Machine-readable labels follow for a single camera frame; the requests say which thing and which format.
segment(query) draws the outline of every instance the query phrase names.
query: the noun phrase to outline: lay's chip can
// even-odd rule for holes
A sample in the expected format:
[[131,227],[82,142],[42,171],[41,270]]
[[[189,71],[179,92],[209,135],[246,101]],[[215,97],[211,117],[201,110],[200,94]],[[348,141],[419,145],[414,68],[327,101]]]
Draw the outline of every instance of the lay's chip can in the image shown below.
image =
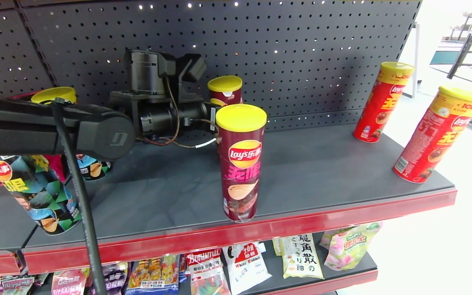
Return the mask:
[[472,118],[472,89],[440,86],[393,171],[423,183]]
[[230,220],[246,222],[257,210],[267,114],[250,104],[232,104],[216,113],[216,123],[223,210]]
[[48,235],[81,220],[76,201],[42,155],[0,156],[0,182]]
[[413,72],[413,66],[402,62],[382,62],[362,116],[352,133],[356,139],[378,142]]

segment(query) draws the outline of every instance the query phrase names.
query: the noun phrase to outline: pink snack bag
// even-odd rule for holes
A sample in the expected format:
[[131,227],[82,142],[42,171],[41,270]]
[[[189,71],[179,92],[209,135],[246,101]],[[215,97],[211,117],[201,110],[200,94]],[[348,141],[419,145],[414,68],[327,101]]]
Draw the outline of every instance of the pink snack bag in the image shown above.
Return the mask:
[[83,295],[89,269],[56,271],[52,278],[52,295]]
[[382,228],[382,222],[326,231],[320,246],[329,249],[324,265],[333,270],[353,269],[367,253],[374,235]]

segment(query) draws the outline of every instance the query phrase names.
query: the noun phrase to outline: metal rack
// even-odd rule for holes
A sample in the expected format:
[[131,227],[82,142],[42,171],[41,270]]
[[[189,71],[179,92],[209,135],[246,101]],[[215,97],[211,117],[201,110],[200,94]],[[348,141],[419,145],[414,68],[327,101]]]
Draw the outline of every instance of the metal rack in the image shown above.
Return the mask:
[[[456,195],[453,184],[438,173],[423,185],[393,175],[390,167],[401,147],[386,136],[374,145],[350,136],[380,62],[398,59],[420,4],[2,2],[0,93],[73,86],[80,103],[103,103],[109,91],[126,87],[123,48],[149,47],[177,56],[204,55],[208,70],[198,84],[189,85],[191,91],[208,97],[209,79],[239,75],[244,101],[268,113],[259,214],[253,222],[233,224],[218,210],[220,176],[213,147],[135,146],[111,175],[87,185],[94,196],[103,263],[386,220],[453,205]],[[0,202],[7,199],[0,189]],[[88,263],[81,226],[47,237],[34,231],[26,213],[14,205],[0,205],[0,210],[23,213],[20,220],[30,228],[6,228],[0,222],[0,231],[23,237],[17,247],[1,242],[0,250],[8,251],[0,253],[1,259],[22,253],[30,273]],[[374,263],[359,270],[339,280],[285,281],[281,288],[283,293],[327,292],[377,276]]]

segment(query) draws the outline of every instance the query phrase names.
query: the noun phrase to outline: lay's logo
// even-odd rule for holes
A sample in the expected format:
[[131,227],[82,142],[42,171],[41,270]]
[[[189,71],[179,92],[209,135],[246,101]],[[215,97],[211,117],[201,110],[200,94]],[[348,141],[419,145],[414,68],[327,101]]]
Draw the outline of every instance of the lay's logo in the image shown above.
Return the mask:
[[461,131],[469,124],[470,121],[471,117],[459,116],[451,124],[451,129],[453,129],[453,131]]
[[236,142],[229,148],[229,160],[241,169],[252,167],[260,159],[262,143],[257,140]]
[[395,85],[395,86],[393,86],[393,88],[391,88],[391,94],[392,94],[392,93],[401,94],[401,93],[403,92],[404,87],[405,87],[405,86],[403,86],[403,85]]

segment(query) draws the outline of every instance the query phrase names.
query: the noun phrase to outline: product label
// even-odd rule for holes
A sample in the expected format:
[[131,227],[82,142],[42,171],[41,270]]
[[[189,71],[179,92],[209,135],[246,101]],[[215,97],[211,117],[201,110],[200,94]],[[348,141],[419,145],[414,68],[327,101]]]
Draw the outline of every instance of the product label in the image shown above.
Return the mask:
[[365,142],[377,142],[380,139],[404,87],[404,84],[388,84],[379,80],[374,83],[362,116],[352,133],[355,138]]
[[395,173],[411,182],[424,182],[471,118],[472,103],[439,92],[396,162]]

